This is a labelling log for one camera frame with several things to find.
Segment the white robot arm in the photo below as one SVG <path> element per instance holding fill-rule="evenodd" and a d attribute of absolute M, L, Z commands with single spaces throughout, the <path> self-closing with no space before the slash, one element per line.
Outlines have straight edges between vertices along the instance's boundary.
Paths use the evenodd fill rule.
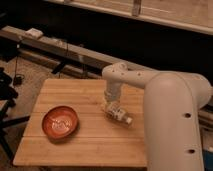
<path fill-rule="evenodd" d="M 102 70 L 106 80 L 103 110 L 132 122 L 120 106 L 121 87 L 144 90 L 143 112 L 148 171 L 204 171 L 198 111 L 213 96 L 210 82 L 196 73 L 131 71 L 123 62 Z"/>

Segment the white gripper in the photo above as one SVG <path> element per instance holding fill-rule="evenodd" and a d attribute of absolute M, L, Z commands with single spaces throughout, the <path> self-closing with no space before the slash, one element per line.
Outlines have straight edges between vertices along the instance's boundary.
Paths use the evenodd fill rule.
<path fill-rule="evenodd" d="M 104 104 L 104 107 L 103 107 L 104 112 L 110 113 L 112 108 L 111 102 L 119 101 L 120 97 L 121 97 L 120 88 L 106 89 L 104 91 L 104 98 L 107 103 Z M 122 108 L 120 107 L 119 103 L 114 104 L 114 112 L 116 114 L 122 113 Z"/>

